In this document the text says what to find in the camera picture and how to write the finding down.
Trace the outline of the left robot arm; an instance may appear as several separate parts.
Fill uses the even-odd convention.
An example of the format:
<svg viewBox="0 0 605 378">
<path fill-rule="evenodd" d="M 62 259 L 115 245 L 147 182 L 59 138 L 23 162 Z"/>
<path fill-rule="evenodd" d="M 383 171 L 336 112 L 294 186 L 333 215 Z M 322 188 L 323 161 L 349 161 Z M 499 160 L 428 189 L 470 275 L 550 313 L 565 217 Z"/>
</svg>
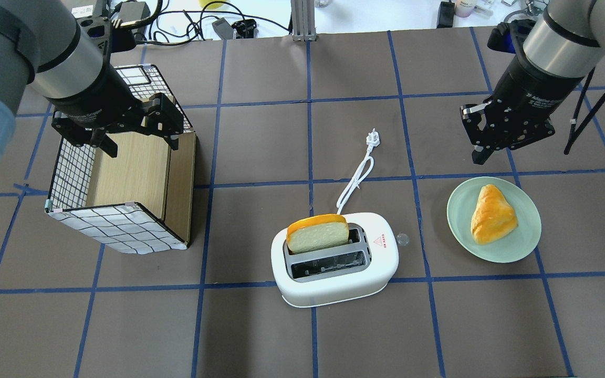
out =
<svg viewBox="0 0 605 378">
<path fill-rule="evenodd" d="M 139 100 L 110 64 L 112 53 L 135 46 L 133 29 L 153 23 L 158 2 L 143 19 L 76 19 L 60 1 L 0 1 L 0 159 L 15 132 L 24 89 L 31 85 L 55 106 L 53 127 L 68 143 L 115 158 L 111 134 L 154 135 L 178 149 L 184 115 L 155 93 Z"/>
</svg>

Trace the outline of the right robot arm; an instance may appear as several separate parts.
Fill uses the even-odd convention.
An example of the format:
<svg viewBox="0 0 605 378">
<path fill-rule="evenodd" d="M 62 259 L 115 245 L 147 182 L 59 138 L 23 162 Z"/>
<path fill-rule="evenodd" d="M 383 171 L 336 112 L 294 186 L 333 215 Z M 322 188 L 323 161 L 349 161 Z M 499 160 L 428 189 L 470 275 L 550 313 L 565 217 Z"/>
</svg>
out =
<svg viewBox="0 0 605 378">
<path fill-rule="evenodd" d="M 605 56 L 605 1 L 551 1 L 536 21 L 499 24 L 487 45 L 514 58 L 492 95 L 460 109 L 479 165 L 555 133 L 550 115 Z"/>
</svg>

